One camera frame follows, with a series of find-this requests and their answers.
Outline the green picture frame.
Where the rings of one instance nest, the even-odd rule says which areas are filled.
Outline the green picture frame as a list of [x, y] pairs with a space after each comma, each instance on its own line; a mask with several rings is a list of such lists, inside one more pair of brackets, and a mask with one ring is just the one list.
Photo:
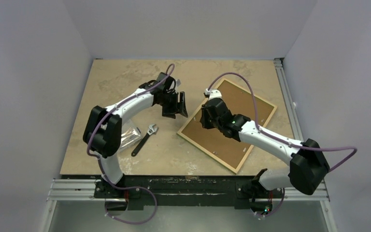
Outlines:
[[[242, 125], [258, 118], [265, 127], [274, 115], [277, 106], [261, 97], [252, 97], [249, 90], [223, 79], [214, 86], [222, 94], [222, 103], [209, 104], [209, 112], [202, 113], [198, 107], [177, 134], [210, 156], [233, 173], [237, 174], [253, 149], [253, 145], [239, 141]], [[205, 129], [200, 119], [214, 117], [214, 127]]]

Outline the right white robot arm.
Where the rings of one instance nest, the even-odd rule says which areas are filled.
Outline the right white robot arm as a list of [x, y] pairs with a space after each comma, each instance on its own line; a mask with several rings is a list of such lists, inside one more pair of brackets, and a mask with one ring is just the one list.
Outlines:
[[252, 191], [263, 197], [277, 188], [295, 188], [312, 195], [328, 174], [330, 166], [319, 144], [279, 135], [241, 114], [232, 114], [221, 98], [208, 100], [201, 107], [202, 127], [218, 129], [225, 137], [254, 145], [283, 161], [287, 168], [261, 171], [252, 183]]

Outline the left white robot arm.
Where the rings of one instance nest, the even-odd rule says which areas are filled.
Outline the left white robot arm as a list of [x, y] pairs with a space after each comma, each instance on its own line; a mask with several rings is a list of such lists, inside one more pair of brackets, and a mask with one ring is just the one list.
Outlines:
[[103, 179], [108, 182], [106, 192], [114, 198], [122, 196], [125, 191], [125, 185], [120, 181], [124, 174], [117, 159], [122, 126], [141, 111], [156, 104], [162, 107], [163, 117], [188, 116], [185, 93], [178, 92], [176, 80], [164, 72], [156, 80], [141, 84], [118, 103], [108, 107], [95, 106], [90, 112], [83, 141], [87, 144], [88, 155], [98, 160]]

